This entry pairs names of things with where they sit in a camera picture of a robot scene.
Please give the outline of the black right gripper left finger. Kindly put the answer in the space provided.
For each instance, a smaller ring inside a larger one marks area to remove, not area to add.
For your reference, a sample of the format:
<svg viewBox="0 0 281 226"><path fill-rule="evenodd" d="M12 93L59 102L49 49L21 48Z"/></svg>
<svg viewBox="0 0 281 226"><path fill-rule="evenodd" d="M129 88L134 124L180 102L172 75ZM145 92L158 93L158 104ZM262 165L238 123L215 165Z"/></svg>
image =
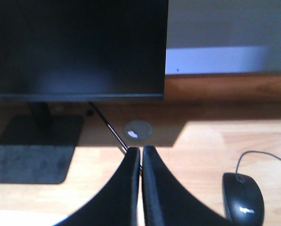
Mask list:
<svg viewBox="0 0 281 226"><path fill-rule="evenodd" d="M128 148L105 186L79 210L57 226L136 226L140 150Z"/></svg>

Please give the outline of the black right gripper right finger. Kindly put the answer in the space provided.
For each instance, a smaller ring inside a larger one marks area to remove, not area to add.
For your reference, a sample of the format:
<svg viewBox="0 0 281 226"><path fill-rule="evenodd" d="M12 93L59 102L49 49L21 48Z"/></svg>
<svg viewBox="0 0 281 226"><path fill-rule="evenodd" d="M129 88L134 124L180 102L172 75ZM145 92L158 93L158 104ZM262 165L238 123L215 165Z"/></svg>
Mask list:
<svg viewBox="0 0 281 226"><path fill-rule="evenodd" d="M142 157L142 199L147 226L231 226L174 177L154 146Z"/></svg>

